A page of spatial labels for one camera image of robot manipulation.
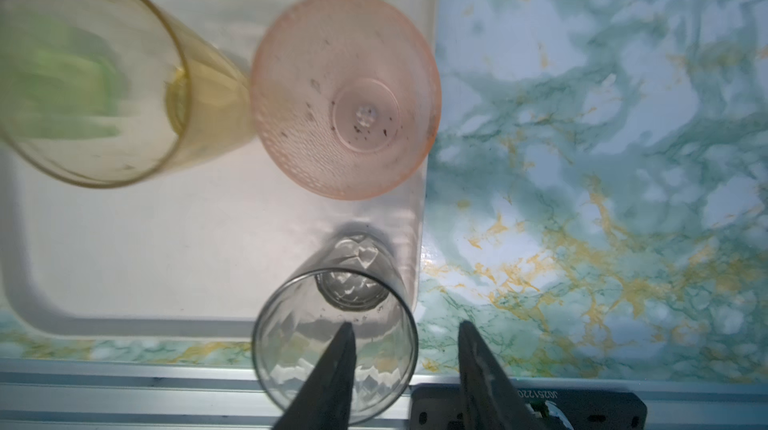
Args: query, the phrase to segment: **drinking glass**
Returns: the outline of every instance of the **drinking glass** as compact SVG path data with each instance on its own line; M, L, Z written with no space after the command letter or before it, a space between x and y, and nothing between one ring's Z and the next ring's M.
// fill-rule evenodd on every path
M389 407L416 367L416 323L392 254L370 235L333 239L289 277L261 310L253 357L262 386L283 410L336 331L351 322L357 364L350 424Z
M264 35L251 73L266 151L302 187L362 200L405 181L435 141L429 44L383 0L304 0Z
M255 136L247 80L149 0L0 0L0 134L46 174L120 187Z

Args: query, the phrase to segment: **white tray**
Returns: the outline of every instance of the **white tray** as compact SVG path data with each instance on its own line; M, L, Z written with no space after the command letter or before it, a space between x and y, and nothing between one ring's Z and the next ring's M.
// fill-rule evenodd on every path
M248 70L298 0L152 0ZM388 0L434 41L437 0ZM389 241L416 304L426 164L370 201L295 185L258 141L116 190L62 184L0 151L0 263L21 320L66 337L249 339L266 298L344 228Z

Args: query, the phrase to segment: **clear glass rim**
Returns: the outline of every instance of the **clear glass rim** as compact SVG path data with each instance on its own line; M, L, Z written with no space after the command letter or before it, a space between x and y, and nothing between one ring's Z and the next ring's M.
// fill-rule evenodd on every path
M250 74L251 91L253 91L256 85L258 85L258 82L256 81L256 72L254 72L254 70L258 69L259 66L262 64L262 61L264 60L264 49L267 49L268 47L273 45L272 40L275 39L275 35L278 33L277 31L281 30L286 25L286 22L288 20L293 19L294 13L301 12L302 8L315 5L316 3L321 1L323 0L301 0L298 3L294 3L292 6L288 7L282 13L280 13L277 19L270 24L269 28L267 28L266 32L264 33L264 37L261 39L261 42L259 42L259 46L256 48L256 54L254 55L253 65L251 66L251 74ZM435 77L435 82L437 83L437 91L435 94L435 102L434 102L434 108L436 109L435 125L434 125L434 131L427 136L424 148L422 149L421 156L416 161L416 164L413 167L409 168L407 172L404 172L399 179L393 180L390 185L385 186L383 191L357 192L353 195L341 196L341 195L334 195L327 192L318 192L314 189L310 190L309 188L305 187L304 183L297 176L293 175L293 173L290 172L286 166L279 163L275 159L274 149L269 145L264 145L264 149L266 150L266 153L269 154L269 156L272 158L272 161L275 162L275 165L277 165L277 167L279 167L280 170L283 171L283 174L285 176L287 176L292 181L294 181L298 186L312 192L313 194L318 194L318 195L322 195L323 197L328 197L328 198L332 198L335 200L342 200L342 201L361 201L361 200L367 200L370 198L378 197L379 195L386 194L390 190L398 187L404 181L408 180L408 178L411 177L411 175L413 175L419 167L421 167L421 165L424 163L424 159L426 159L426 157L429 155L429 152L432 150L432 147L435 145L438 129L440 128L440 118L442 116L442 84L440 82L440 71L437 68L437 61L435 61L435 54L432 51L432 47L427 42L426 37L422 34L422 32L416 27L416 24L414 24L405 13L400 11L400 9L398 9L391 3L388 3L385 0L366 0L366 1L370 2L372 5L379 6L380 8L386 9L389 12L391 12L397 19L399 25L403 26L404 29L407 29L408 32L411 32L412 34L415 35L414 41L419 51L431 57L431 59L429 59L427 62L427 65L428 65L427 72L431 76ZM254 106L253 102L254 102L254 99L251 99L251 109L254 112L256 112L257 109ZM259 137L262 139L262 142L264 143L264 139L260 131L260 127L258 126L256 127L256 133L259 134Z
M179 37L176 35L176 32L174 32L173 27L171 24L166 20L165 16L163 15L162 11L159 7L157 7L155 4L153 4L150 0L139 0L144 7L146 7L149 12L154 14L154 16L158 19L158 22L162 25L162 27L165 29L165 31L168 33L168 36L170 37L171 41L174 44L174 48L176 49L176 53L178 54L179 60L181 61L181 67L184 71L184 74L187 76L187 102L188 106L192 106L192 79L190 78L190 71L189 71L189 65L187 63L187 56L184 54L183 47L181 46L181 41ZM34 159L32 156L28 155L27 152L25 152L19 144L5 131L5 128L3 128L2 125L2 119L0 119L0 137L3 141L5 141L8 145L13 148L13 150L21 156L27 163L38 169L39 171L43 172L45 175L48 175L49 177L53 177L58 181L62 181L66 184L75 185L77 187L84 187L84 188L117 188L117 187L125 187L131 184L135 184L137 182L143 181L147 179L148 177L151 177L152 175L159 172L162 167L164 167L166 164L168 164L168 161L176 154L179 147L181 146L181 142L184 140L184 137L187 135L187 128L189 127L190 119L193 117L194 112L189 111L187 109L187 118L181 123L181 131L176 137L176 140L174 141L174 144L168 148L168 151L163 155L163 157L158 161L158 163L152 167L149 167L146 171L142 172L141 174L137 175L136 177L132 177L126 180L122 181L114 181L104 184L95 184L91 182L82 182L74 180L73 178L66 177L64 175L59 175L53 171L48 170L43 165L39 164L36 159ZM83 178L91 179L91 177L88 177L86 175L83 176Z
M416 320L413 318L413 312L411 312L410 307L408 306L408 303L403 299L403 296L399 295L398 292L394 291L389 285L382 282L376 277L370 276L368 273L361 272L361 271L354 271L346 268L341 267L321 267L312 269L311 271L307 271L304 273L301 273L300 275L296 275L294 277L291 277L284 283L280 285L280 287L277 288L276 291L272 294L272 296L269 298L266 303L264 303L264 306L261 308L261 311L259 312L258 318L256 318L256 323L254 324L254 331L250 338L250 356L251 361L254 364L254 369L256 370L256 377L259 379L259 383L262 383L265 381L264 376L261 375L261 372L259 371L259 366L256 361L258 356L256 355L256 335L259 332L259 329L262 327L262 324L264 323L264 318L266 318L266 311L269 310L274 302L277 300L277 298L288 288L291 287L294 283L298 283L300 281L303 281L306 278L314 277L315 275L320 275L326 272L349 272L354 273L356 275L359 275L360 277L369 278L372 281L376 281L379 283L379 285L386 288L392 295L395 296L397 301L400 303L400 307L405 310L406 315L408 316L408 321L410 322L410 328L411 328L411 338L413 341L413 346L411 349L411 365L408 368L408 372L406 373L407 377L405 377L401 383L400 383L400 389L398 392L393 392L392 394L396 394L394 398L392 398L386 405L382 406L376 413L366 416L364 418L360 418L355 420L354 414L350 413L350 425L352 424L358 424L361 422L364 422L366 420L369 420L370 418L374 418L375 416L379 415L381 412L384 412L387 410L390 406L392 406L393 403L402 395L402 393L405 391L406 387L408 387L408 384L411 381L411 377L413 377L413 373L416 371L416 364L418 362L418 330L416 328ZM272 400L272 402L281 410L285 411L287 410L287 407L283 407L283 405L274 398L272 395L272 392L262 384L262 388L264 388L264 393Z

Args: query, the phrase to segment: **green marble countertop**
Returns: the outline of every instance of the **green marble countertop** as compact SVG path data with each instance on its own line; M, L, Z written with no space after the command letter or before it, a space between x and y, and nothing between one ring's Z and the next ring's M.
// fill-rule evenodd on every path
M768 0L441 0L419 373L768 381ZM0 309L0 356L250 365Z

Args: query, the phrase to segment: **clear glass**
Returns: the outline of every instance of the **clear glass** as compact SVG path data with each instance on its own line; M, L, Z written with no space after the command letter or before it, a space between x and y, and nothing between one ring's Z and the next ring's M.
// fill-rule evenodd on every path
M119 187L255 136L245 76L148 0L0 0L0 132L43 172Z
M428 43L383 0L304 0L259 44L251 74L266 151L302 187L361 200L392 190L429 153L440 77Z
M365 234L334 239L274 293L254 328L254 366L288 408L342 323L355 332L350 423L389 407L416 367L418 338L392 254Z

